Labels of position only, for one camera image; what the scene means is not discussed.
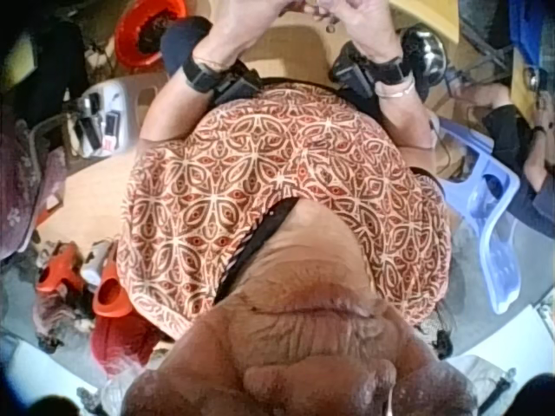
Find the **bracelet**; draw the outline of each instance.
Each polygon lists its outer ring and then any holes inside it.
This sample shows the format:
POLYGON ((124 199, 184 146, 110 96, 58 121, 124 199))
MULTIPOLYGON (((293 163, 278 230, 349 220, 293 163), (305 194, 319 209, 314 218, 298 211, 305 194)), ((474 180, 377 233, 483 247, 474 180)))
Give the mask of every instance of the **bracelet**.
POLYGON ((383 88, 378 88, 376 86, 376 88, 374 88, 375 90, 375 94, 383 99, 389 100, 392 98, 402 98, 405 95, 410 94, 411 91, 413 91, 415 89, 415 78, 411 75, 410 76, 410 84, 408 85, 408 87, 406 87, 405 89, 403 89, 402 91, 398 92, 398 93, 393 93, 393 94, 385 94, 383 93, 383 88))
POLYGON ((542 126, 536 126, 532 129, 532 137, 534 137, 536 133, 543 133, 545 136, 547 136, 547 131, 542 126))

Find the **yellow board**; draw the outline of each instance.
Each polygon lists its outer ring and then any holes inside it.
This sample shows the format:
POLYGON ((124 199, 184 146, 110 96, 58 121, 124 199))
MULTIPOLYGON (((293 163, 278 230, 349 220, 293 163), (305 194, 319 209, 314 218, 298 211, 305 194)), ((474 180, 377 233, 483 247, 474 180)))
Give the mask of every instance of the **yellow board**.
POLYGON ((459 2, 457 0, 390 0, 397 9, 416 17, 453 43, 459 43, 459 2))
POLYGON ((511 86, 511 101, 522 116, 532 124, 532 117, 536 105, 536 93, 526 85, 526 63, 518 48, 514 49, 513 84, 511 86))

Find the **seated person in dark clothes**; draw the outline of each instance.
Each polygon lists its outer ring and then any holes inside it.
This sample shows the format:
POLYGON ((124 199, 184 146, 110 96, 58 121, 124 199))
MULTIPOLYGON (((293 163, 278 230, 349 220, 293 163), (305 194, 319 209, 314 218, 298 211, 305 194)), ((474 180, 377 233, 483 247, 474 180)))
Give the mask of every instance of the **seated person in dark clothes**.
POLYGON ((533 128, 519 116, 509 89, 500 84, 455 87, 454 95, 492 111, 483 119, 495 142, 493 156, 520 176, 520 188, 508 207, 517 219, 555 238, 555 136, 553 100, 542 93, 533 128))

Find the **yellow table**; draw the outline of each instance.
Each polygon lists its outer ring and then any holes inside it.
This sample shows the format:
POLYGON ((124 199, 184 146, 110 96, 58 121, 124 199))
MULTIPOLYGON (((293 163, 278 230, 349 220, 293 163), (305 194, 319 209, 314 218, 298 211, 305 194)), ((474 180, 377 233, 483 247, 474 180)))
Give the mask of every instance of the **yellow table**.
POLYGON ((390 0, 397 9, 437 30, 449 41, 459 43, 459 2, 457 0, 390 0))

